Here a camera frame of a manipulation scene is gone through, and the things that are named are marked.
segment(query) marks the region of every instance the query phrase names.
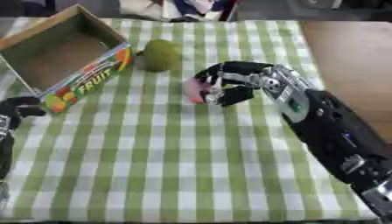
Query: fruit box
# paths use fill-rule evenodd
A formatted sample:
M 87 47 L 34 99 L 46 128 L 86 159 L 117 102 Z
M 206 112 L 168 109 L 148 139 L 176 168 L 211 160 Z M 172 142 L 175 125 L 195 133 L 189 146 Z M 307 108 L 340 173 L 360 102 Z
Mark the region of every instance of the fruit box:
M 78 4 L 0 39 L 0 53 L 53 113 L 67 111 L 132 59 L 127 40 Z

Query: green checkered tablecloth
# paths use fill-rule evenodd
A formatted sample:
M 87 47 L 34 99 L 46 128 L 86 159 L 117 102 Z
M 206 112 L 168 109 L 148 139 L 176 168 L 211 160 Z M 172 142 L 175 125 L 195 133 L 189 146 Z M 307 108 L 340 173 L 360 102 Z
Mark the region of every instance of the green checkered tablecloth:
M 19 19 L 10 32 L 37 19 Z M 284 63 L 322 87 L 299 24 L 105 19 L 138 50 L 170 39 L 182 63 L 136 67 L 65 115 L 16 132 L 6 218 L 61 221 L 293 221 L 374 215 L 332 178 L 271 101 L 193 105 L 181 81 L 224 60 Z M 0 98 L 24 87 L 0 64 Z

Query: robotic hand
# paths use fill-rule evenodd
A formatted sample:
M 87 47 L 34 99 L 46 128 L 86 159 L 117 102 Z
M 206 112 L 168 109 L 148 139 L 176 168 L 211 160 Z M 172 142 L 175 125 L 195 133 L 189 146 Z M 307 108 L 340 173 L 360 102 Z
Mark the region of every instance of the robotic hand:
M 392 156 L 387 145 L 335 96 L 282 65 L 228 61 L 194 79 L 203 102 L 223 107 L 253 98 L 253 91 L 262 89 L 314 157 L 375 214 L 392 221 Z M 218 80 L 223 87 L 236 87 L 215 88 Z
M 0 202 L 8 198 L 8 186 L 4 179 L 11 168 L 12 131 L 19 127 L 22 118 L 44 116 L 46 112 L 38 107 L 40 101 L 35 97 L 10 98 L 0 102 Z

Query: silver metal part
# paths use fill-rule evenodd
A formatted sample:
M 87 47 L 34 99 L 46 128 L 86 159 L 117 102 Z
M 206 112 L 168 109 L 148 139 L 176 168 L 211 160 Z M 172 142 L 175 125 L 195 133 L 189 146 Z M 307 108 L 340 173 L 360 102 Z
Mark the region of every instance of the silver metal part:
M 210 94 L 206 96 L 206 103 L 219 104 L 218 100 L 223 96 L 223 91 L 213 87 L 209 90 L 209 92 Z
M 0 212 L 2 212 L 7 206 L 7 202 L 10 199 L 10 188 L 8 183 L 4 180 L 0 181 Z
M 6 115 L 0 115 L 0 141 L 7 137 L 10 131 L 11 119 Z
M 323 110 L 322 108 L 319 108 L 319 109 L 316 111 L 316 115 L 317 115 L 317 116 L 323 116 L 323 115 L 324 115 L 324 110 Z
M 294 70 L 283 65 L 273 66 L 263 77 L 266 78 L 262 78 L 262 90 L 278 106 L 280 112 L 293 123 L 303 121 L 309 113 L 309 100 L 305 90 L 313 86 Z
M 360 155 L 354 155 L 348 158 L 340 167 L 340 169 L 346 174 L 350 174 L 363 166 L 365 160 Z
M 223 73 L 222 71 L 218 72 L 218 75 L 225 80 L 231 81 L 241 81 L 246 83 L 250 88 L 259 88 L 261 86 L 261 78 L 262 75 L 259 73 L 252 73 L 251 75 L 242 75 L 238 73 Z
M 361 196 L 381 217 L 392 214 L 392 178 L 361 193 Z

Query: background object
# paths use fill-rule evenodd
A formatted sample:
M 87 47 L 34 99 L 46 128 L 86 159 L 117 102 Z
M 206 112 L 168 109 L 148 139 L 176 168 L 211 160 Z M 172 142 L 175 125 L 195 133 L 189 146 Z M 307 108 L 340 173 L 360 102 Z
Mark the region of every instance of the background object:
M 391 144 L 392 25 L 361 22 L 303 25 L 326 86 Z

